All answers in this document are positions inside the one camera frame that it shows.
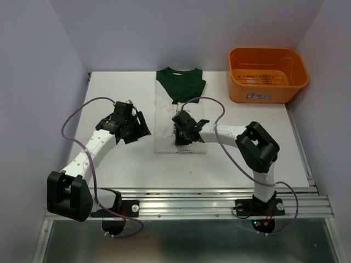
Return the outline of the white and green t-shirt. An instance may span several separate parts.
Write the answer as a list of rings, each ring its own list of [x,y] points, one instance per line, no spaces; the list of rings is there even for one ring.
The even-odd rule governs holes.
[[[178,71],[170,67],[156,72],[155,81],[155,153],[205,154],[207,146],[200,142],[180,146],[176,144],[176,125],[172,121],[184,103],[185,111],[192,118],[203,119],[203,103],[189,100],[201,97],[206,86],[203,71],[195,68],[190,71]]]

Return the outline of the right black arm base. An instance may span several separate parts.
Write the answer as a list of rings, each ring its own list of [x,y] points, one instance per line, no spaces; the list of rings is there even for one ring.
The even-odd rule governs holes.
[[[283,201],[277,198],[277,192],[267,202],[260,201],[252,196],[251,199],[237,199],[231,213],[239,219],[247,219],[252,216],[284,216],[285,207]]]

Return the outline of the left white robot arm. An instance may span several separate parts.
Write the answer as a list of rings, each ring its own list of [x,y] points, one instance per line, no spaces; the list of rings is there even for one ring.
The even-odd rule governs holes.
[[[97,184],[96,169],[104,157],[122,140],[125,144],[150,135],[141,111],[126,115],[112,113],[102,119],[80,153],[60,172],[47,178],[47,210],[56,215],[85,221],[101,209],[90,190],[90,181]]]

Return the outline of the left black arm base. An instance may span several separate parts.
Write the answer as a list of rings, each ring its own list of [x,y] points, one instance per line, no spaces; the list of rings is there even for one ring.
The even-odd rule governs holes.
[[[104,207],[114,213],[127,216],[130,218],[139,217],[139,205],[140,201],[136,199],[123,199],[120,191],[111,188],[99,188],[98,198],[102,201]],[[113,218],[114,214],[104,210],[96,202],[93,204],[93,209],[90,214],[92,218]]]

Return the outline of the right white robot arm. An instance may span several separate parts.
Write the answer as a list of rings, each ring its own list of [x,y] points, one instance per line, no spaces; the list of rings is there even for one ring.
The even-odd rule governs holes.
[[[186,142],[218,143],[221,147],[237,148],[253,172],[248,177],[254,182],[254,211],[264,214],[272,208],[274,167],[280,146],[261,124],[219,125],[205,119],[197,122],[192,117],[173,117],[172,121]]]

